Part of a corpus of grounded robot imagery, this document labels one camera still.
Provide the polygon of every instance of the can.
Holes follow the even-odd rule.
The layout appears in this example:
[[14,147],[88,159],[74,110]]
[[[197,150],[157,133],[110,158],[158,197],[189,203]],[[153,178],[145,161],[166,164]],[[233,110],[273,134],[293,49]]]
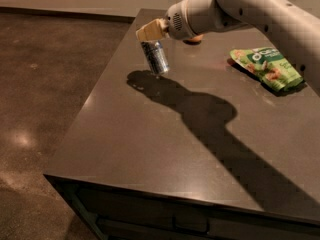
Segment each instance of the can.
[[162,75],[170,70],[160,41],[141,42],[141,47],[154,75]]

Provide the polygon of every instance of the brown floor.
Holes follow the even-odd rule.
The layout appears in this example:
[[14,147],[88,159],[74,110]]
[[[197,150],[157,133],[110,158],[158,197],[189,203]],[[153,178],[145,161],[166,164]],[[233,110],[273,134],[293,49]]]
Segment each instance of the brown floor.
[[128,28],[0,14],[0,240],[95,239],[42,173]]

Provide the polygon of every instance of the table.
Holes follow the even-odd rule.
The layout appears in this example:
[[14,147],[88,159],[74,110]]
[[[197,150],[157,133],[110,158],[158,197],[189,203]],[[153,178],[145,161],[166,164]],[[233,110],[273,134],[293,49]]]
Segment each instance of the table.
[[319,239],[320,98],[275,94],[228,63],[257,30],[162,41],[155,78],[138,14],[46,178],[100,239]]

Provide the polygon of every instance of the chip bag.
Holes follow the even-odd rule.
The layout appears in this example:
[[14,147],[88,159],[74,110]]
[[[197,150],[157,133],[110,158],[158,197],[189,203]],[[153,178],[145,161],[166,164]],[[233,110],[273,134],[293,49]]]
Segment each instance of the chip bag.
[[288,91],[303,82],[301,75],[275,48],[232,50],[231,58],[272,90]]

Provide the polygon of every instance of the concrete floor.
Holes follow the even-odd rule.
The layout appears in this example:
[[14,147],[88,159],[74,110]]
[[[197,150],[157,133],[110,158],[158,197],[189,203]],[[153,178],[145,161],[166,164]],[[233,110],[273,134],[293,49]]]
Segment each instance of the concrete floor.
[[0,240],[96,239],[42,173],[128,28],[0,14]]

